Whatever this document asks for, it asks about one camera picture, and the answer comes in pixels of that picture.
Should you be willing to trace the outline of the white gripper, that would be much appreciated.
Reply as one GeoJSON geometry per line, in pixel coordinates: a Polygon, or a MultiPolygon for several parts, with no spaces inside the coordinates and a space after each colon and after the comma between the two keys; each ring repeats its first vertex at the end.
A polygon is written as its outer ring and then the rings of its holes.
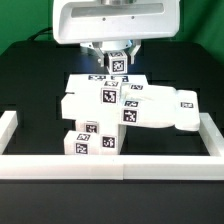
{"type": "Polygon", "coordinates": [[[93,42],[101,67],[105,66],[101,42],[131,40],[128,61],[134,64],[140,40],[173,37],[179,24],[180,0],[132,0],[122,5],[106,5],[102,0],[53,3],[54,39],[60,44],[93,42]]]}

